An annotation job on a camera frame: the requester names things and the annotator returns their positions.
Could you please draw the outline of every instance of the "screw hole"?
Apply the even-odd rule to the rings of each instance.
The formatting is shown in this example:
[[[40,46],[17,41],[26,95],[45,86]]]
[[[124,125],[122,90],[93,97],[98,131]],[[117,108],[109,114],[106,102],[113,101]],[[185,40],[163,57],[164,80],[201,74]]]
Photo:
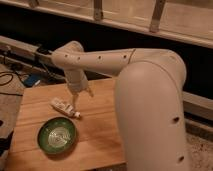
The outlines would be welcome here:
[[[180,120],[179,117],[175,117],[174,119],[172,119],[172,123],[173,123],[173,124],[176,124],[176,123],[179,122],[179,120]]]
[[[179,159],[178,159],[178,163],[183,162],[183,160],[184,160],[184,156],[179,157]]]
[[[3,123],[4,123],[4,122],[3,122],[2,120],[0,120],[0,126],[2,126],[2,125],[3,125]]]

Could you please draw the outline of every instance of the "wooden table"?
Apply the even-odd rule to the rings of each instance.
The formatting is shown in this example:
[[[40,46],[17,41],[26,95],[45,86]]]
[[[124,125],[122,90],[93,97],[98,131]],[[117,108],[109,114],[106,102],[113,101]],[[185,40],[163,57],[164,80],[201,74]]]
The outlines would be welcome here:
[[[37,134],[50,118],[62,116],[49,105],[59,97],[70,100],[65,84],[28,88],[24,92],[15,127],[6,171],[75,171],[90,170],[124,163],[123,150],[114,113],[114,80],[90,81],[95,94],[80,94],[77,109],[82,120],[72,119],[78,130],[73,150],[47,156],[38,147]]]

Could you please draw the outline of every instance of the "black cable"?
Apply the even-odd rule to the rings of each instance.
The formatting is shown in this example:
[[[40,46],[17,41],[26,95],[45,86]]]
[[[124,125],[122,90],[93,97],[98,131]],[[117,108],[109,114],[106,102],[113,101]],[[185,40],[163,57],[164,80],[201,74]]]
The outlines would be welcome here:
[[[16,93],[5,93],[5,92],[0,92],[0,95],[9,95],[9,96],[23,96],[22,94],[16,94]]]
[[[4,82],[4,83],[1,83],[0,86],[5,86],[5,85],[9,84],[14,78],[13,74],[17,75],[20,82],[24,85],[23,81],[21,80],[21,76],[26,75],[26,74],[19,74],[16,71],[3,71],[3,72],[0,72],[0,78],[5,77],[5,76],[10,76],[10,79],[8,81]],[[22,94],[6,93],[6,92],[0,92],[0,95],[23,96]]]
[[[0,84],[0,86],[9,84],[13,80],[13,74],[15,74],[18,77],[19,81],[25,86],[24,82],[21,79],[21,76],[24,76],[27,74],[19,74],[17,71],[3,71],[3,72],[0,72],[0,74],[2,74],[2,75],[0,75],[0,78],[3,76],[11,76],[11,79],[9,81],[2,83],[2,85]]]
[[[0,75],[0,78],[5,77],[5,76],[10,76],[10,79],[8,81],[4,82],[4,83],[0,83],[0,86],[5,86],[13,80],[13,74],[9,74],[9,73],[5,73],[5,74]]]

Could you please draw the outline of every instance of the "floor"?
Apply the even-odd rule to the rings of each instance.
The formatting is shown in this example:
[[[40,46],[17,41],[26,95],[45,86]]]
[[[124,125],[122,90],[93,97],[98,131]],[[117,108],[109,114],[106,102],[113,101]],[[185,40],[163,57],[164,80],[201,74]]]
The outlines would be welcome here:
[[[4,65],[0,64],[0,72],[6,71]],[[0,84],[6,77],[0,78]],[[49,84],[48,81],[42,81],[38,86]],[[24,86],[19,79],[14,76],[13,81],[7,86],[1,86],[0,92],[23,94]],[[13,131],[21,104],[21,96],[6,96],[0,94],[0,120],[3,121],[0,129],[0,143],[7,142],[8,136]],[[200,124],[198,122],[186,119],[187,141],[191,160],[192,171],[213,171],[213,127],[212,125]],[[0,170],[3,169],[8,154],[5,150],[0,156]],[[97,169],[98,171],[125,171],[126,165],[110,166]]]

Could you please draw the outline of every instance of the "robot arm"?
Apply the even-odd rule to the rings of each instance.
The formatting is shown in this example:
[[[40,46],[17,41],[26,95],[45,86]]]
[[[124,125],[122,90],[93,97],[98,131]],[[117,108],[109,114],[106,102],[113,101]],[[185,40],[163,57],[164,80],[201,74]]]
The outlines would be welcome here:
[[[115,111],[130,171],[189,171],[182,106],[186,69],[170,50],[84,53],[71,42],[52,53],[73,94],[86,90],[82,69],[118,76]]]

